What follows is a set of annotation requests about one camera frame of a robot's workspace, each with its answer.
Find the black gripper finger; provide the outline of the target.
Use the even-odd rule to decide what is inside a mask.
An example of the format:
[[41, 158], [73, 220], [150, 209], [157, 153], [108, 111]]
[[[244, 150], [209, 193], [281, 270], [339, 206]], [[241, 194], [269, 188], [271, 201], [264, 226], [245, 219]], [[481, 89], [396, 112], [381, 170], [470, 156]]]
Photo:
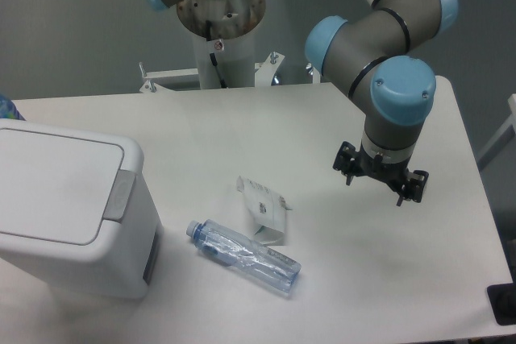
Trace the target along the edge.
[[359, 175], [359, 163], [356, 161], [358, 156], [356, 148], [346, 141], [342, 142], [335, 156], [333, 169], [346, 177], [347, 186], [350, 186], [353, 178]]
[[405, 182], [398, 190], [398, 200], [396, 206], [400, 207], [404, 201], [420, 203], [425, 193], [429, 173], [424, 170], [408, 171]]

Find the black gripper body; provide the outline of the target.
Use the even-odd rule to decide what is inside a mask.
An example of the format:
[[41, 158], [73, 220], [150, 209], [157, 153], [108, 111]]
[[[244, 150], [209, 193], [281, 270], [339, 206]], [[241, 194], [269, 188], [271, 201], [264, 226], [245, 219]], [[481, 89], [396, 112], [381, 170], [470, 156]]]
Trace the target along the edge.
[[401, 191], [409, 182], [407, 158], [399, 163], [387, 163], [381, 155], [370, 157], [361, 147], [350, 163], [349, 181], [354, 177], [370, 177], [387, 184], [394, 192]]

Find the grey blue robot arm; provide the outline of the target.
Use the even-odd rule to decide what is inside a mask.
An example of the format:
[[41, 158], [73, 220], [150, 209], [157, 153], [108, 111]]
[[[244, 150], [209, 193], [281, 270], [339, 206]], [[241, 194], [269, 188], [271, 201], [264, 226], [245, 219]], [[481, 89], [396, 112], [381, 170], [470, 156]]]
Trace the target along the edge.
[[[264, 17], [265, 0], [147, 0], [155, 10], [175, 8], [197, 43], [204, 89], [252, 86], [254, 56], [246, 39]], [[306, 59], [365, 116], [358, 147], [343, 143], [333, 167], [352, 181], [385, 183], [400, 201], [420, 202], [428, 174], [409, 170], [436, 90], [432, 69], [410, 50], [447, 30], [458, 0], [367, 0], [371, 13], [350, 23], [329, 16], [305, 43]]]

